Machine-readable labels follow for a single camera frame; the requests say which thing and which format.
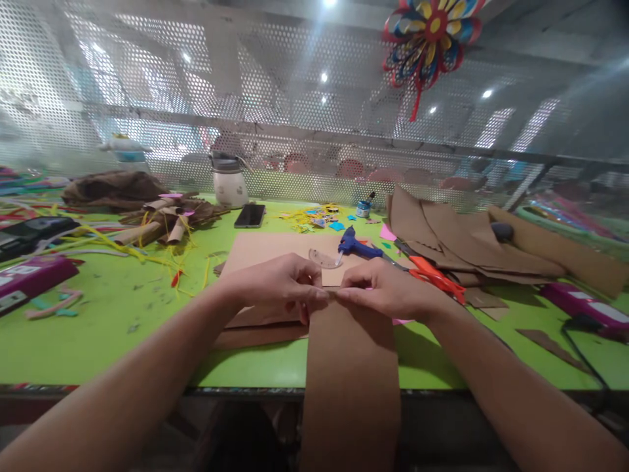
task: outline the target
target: left hand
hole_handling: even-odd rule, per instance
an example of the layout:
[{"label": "left hand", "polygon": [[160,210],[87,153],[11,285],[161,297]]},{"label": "left hand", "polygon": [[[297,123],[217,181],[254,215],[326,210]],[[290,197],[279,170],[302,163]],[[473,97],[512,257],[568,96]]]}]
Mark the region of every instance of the left hand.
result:
[{"label": "left hand", "polygon": [[330,297],[323,290],[321,267],[297,254],[222,276],[216,286],[243,306],[284,303],[287,311],[297,306],[304,324],[310,312],[328,305]]}]

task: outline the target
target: electrical cord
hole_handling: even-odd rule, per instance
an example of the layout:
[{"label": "electrical cord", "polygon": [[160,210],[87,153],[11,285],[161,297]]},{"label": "electrical cord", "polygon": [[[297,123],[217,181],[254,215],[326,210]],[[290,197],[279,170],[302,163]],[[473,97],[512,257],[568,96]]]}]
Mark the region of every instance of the electrical cord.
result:
[{"label": "electrical cord", "polygon": [[581,359],[581,362],[583,362],[586,365],[586,367],[591,371],[592,376],[594,377],[594,379],[596,379],[596,381],[601,387],[601,395],[599,396],[599,399],[596,402],[596,404],[592,407],[593,416],[598,415],[599,413],[603,412],[607,408],[607,403],[609,401],[609,394],[610,394],[609,385],[607,385],[607,382],[605,381],[605,379],[603,379],[601,374],[598,373],[598,371],[592,366],[592,364],[590,364],[590,361],[588,361],[588,359],[583,355],[583,353],[581,352],[581,350],[575,343],[574,339],[570,335],[570,331],[583,331],[583,332],[595,333],[602,327],[603,325],[599,323],[597,320],[592,319],[589,316],[584,315],[582,313],[579,313],[575,317],[566,320],[566,322],[564,322],[564,324],[562,325],[562,334],[565,340],[568,341],[568,344],[570,345],[570,347],[572,347],[574,352],[577,353],[577,355]]}]

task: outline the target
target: paper pinwheel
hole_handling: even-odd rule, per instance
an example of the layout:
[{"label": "paper pinwheel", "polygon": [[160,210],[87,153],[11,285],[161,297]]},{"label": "paper pinwheel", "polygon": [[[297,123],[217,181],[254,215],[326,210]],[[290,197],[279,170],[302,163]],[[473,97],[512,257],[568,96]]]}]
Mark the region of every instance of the paper pinwheel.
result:
[{"label": "paper pinwheel", "polygon": [[472,15],[485,0],[400,0],[385,23],[383,38],[397,43],[385,60],[391,84],[401,87],[413,80],[417,98],[410,121],[417,117],[424,90],[437,82],[440,73],[456,70],[463,61],[463,46],[473,43],[482,28]]}]

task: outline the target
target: scissors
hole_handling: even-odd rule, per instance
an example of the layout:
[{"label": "scissors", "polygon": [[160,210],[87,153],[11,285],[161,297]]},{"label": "scissors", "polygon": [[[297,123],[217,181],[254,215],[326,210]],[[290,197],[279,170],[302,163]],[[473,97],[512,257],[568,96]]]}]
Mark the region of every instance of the scissors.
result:
[{"label": "scissors", "polygon": [[408,248],[400,243],[396,245],[400,250],[410,259],[410,261],[415,264],[416,269],[409,269],[408,267],[404,267],[401,264],[398,264],[389,256],[387,256],[384,251],[382,253],[382,259],[390,262],[398,269],[408,272],[410,275],[415,277],[416,279],[423,280],[425,282],[433,284],[439,290],[442,290],[446,293],[451,294],[461,305],[465,305],[465,297],[463,294],[465,293],[465,288],[461,287],[461,285],[455,284],[453,281],[448,279],[442,272],[435,269],[430,262],[425,260],[421,256],[414,256],[412,253],[408,252]]}]

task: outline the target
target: blue glue gun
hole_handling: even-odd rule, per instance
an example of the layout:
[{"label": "blue glue gun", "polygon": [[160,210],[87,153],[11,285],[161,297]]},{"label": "blue glue gun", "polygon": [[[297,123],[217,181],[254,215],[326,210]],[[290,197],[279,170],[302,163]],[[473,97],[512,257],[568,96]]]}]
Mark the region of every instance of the blue glue gun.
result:
[{"label": "blue glue gun", "polygon": [[374,257],[382,257],[384,254],[381,249],[371,248],[356,240],[356,231],[354,226],[350,226],[345,230],[343,236],[341,236],[341,244],[339,244],[339,252],[343,254],[349,254],[355,252],[359,256],[366,257],[367,259],[373,259]]}]

